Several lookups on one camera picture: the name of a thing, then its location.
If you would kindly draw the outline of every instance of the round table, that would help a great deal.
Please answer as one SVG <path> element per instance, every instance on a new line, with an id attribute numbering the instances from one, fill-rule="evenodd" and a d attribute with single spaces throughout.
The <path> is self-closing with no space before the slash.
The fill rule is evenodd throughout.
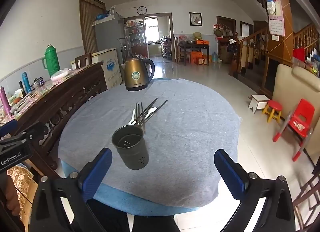
<path id="1" fill-rule="evenodd" d="M 135 104 L 169 101 L 146 123 L 149 163 L 130 170 L 111 142 L 132 118 Z M 68 175 L 81 170 L 103 147 L 113 160 L 95 199 L 132 215 L 165 216 L 192 211 L 218 195 L 217 149 L 236 160 L 240 118 L 214 90 L 185 79 L 153 80 L 143 90 L 125 85 L 86 102 L 64 128 L 58 149 Z"/>

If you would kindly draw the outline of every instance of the white step stool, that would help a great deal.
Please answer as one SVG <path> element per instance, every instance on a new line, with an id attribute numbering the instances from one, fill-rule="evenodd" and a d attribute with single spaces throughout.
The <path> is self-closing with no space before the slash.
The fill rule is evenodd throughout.
<path id="1" fill-rule="evenodd" d="M 264 94 L 253 94 L 249 104 L 249 109 L 252 108 L 252 112 L 255 113 L 257 109 L 264 109 L 270 100 Z"/>

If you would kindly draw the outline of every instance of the kettle lid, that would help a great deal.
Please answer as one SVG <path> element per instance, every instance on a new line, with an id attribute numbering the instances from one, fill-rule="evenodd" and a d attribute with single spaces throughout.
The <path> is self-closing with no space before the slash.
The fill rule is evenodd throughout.
<path id="1" fill-rule="evenodd" d="M 137 57 L 136 55 L 130 55 L 127 59 L 126 59 L 126 62 L 127 61 L 133 61 L 133 60 L 139 60 L 140 58 Z"/>

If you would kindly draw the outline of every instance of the utensil holder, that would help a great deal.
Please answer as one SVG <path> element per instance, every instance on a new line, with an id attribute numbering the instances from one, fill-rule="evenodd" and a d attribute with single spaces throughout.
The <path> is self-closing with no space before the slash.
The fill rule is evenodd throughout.
<path id="1" fill-rule="evenodd" d="M 115 131 L 111 140 L 129 169 L 142 169 L 148 164 L 149 154 L 141 127 L 136 125 L 123 126 Z"/>

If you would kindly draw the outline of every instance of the framed picture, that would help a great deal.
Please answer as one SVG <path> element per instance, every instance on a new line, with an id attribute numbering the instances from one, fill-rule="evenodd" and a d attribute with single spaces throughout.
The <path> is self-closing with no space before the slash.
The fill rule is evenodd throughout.
<path id="1" fill-rule="evenodd" d="M 202 26 L 202 17 L 201 13 L 190 13 L 190 26 Z"/>

